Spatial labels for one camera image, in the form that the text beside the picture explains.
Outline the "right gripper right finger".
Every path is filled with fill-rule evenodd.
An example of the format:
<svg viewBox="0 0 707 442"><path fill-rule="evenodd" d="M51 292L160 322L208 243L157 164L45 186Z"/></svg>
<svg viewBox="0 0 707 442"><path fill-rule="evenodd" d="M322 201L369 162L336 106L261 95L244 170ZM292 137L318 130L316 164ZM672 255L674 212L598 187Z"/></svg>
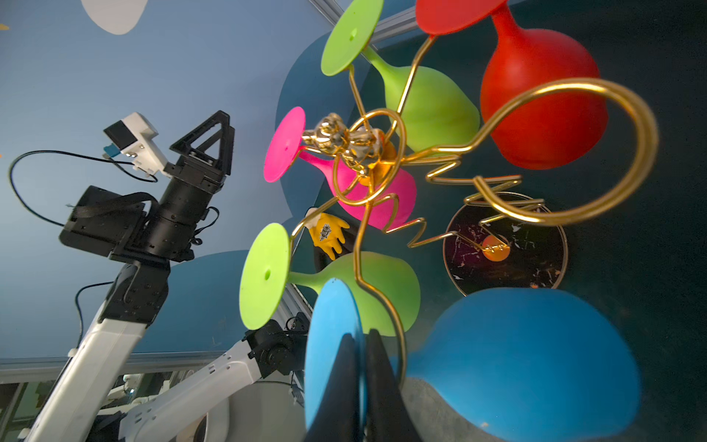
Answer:
<svg viewBox="0 0 707 442"><path fill-rule="evenodd" d="M420 442L379 331L366 337L367 440Z"/></svg>

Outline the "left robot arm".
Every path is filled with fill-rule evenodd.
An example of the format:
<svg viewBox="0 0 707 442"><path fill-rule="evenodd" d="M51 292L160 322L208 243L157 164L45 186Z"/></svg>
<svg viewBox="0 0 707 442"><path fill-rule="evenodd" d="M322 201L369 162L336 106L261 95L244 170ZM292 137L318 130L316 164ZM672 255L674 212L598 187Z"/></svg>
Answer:
<svg viewBox="0 0 707 442"><path fill-rule="evenodd" d="M156 399L99 417L119 372L167 299L171 264L194 257L200 222L231 172L235 131L225 112L214 113L173 144L175 162L156 147L156 130L139 113L105 133L136 169L162 173L169 185L160 199L91 186L64 225L64 245L122 268L29 430L30 441L173 440L198 418L228 406L239 390L274 372L301 371L305 363L306 331L269 320L249 326L223 355Z"/></svg>

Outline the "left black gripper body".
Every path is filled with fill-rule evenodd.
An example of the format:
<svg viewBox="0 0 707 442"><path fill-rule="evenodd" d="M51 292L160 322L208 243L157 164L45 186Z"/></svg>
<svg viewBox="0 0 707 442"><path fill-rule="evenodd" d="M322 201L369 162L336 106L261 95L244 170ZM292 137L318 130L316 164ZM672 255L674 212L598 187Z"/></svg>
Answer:
<svg viewBox="0 0 707 442"><path fill-rule="evenodd" d="M141 234L140 249L169 260L191 260L191 248L203 244L197 224L206 219L213 195L223 188L228 166L196 154L180 158L172 168L170 183Z"/></svg>

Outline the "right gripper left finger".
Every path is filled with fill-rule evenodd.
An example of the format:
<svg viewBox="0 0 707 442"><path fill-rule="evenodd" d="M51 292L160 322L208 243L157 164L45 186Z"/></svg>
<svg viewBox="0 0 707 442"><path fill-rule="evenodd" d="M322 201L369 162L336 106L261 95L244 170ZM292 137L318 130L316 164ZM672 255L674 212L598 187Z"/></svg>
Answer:
<svg viewBox="0 0 707 442"><path fill-rule="evenodd" d="M359 439L359 364L355 339L342 337L314 422L304 438L311 442Z"/></svg>

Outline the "blue wine glass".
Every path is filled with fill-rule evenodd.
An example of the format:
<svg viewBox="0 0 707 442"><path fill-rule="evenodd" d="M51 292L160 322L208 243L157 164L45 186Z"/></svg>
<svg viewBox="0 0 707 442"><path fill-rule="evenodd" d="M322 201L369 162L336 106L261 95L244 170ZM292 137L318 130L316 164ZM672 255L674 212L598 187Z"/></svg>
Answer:
<svg viewBox="0 0 707 442"><path fill-rule="evenodd" d="M312 426L342 337L355 339L359 430L367 411L366 337L350 318L315 305L305 359ZM461 417L506 441L585 441L631 425L639 369L616 328L590 304L555 289L492 288L461 298L410 353L406 377L432 386Z"/></svg>

